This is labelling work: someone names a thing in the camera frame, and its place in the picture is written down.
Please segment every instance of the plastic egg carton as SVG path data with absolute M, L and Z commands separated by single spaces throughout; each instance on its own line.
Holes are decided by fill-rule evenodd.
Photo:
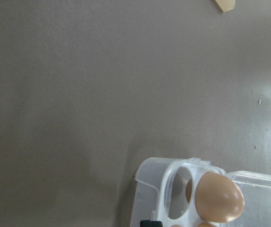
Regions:
M 202 219 L 195 208 L 195 191 L 207 172 L 227 176 L 236 183 L 245 198 L 245 210 L 236 220 L 211 223 Z M 186 201 L 185 189 L 192 179 L 192 196 Z M 140 227 L 141 220 L 161 221 L 163 227 L 179 225 L 198 227 L 210 223 L 217 227 L 270 227 L 271 176 L 245 171 L 226 174 L 209 161 L 199 158 L 146 159 L 135 174 L 137 188 L 130 227 Z

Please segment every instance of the egg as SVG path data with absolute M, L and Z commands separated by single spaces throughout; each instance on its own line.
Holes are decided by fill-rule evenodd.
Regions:
M 224 223 L 238 218 L 244 210 L 244 197 L 239 187 L 229 178 L 205 173 L 195 191 L 195 207 L 205 220 Z
M 191 194 L 192 194 L 192 179 L 190 179 L 186 185 L 186 199 L 188 203 L 190 203 Z
M 202 223 L 198 227 L 216 227 L 216 226 L 208 224 L 208 223 Z

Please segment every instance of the gray tabletop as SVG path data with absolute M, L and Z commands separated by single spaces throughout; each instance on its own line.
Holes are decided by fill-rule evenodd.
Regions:
M 126 227 L 151 156 L 271 175 L 271 1 L 0 1 L 0 227 Z

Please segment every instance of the wooden block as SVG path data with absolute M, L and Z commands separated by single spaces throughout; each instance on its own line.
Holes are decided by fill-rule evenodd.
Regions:
M 223 12 L 234 9 L 235 0 L 215 0 Z

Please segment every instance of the egg holder compartment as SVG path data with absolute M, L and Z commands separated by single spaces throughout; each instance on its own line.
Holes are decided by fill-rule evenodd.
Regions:
M 192 179 L 192 196 L 188 207 L 180 217 L 169 217 L 172 185 L 176 173 L 185 168 Z M 226 172 L 209 161 L 199 158 L 172 159 L 151 157 L 146 159 L 135 174 L 137 181 L 135 201 L 130 227 L 139 227 L 141 220 L 161 221 L 163 227 L 178 225 L 198 227 L 207 223 L 195 208 L 195 191 L 201 177 L 207 172 L 214 172 L 229 177 L 236 183 L 245 198 L 244 213 L 235 221 L 212 223 L 217 227 L 268 227 L 271 226 L 271 176 L 245 171 Z

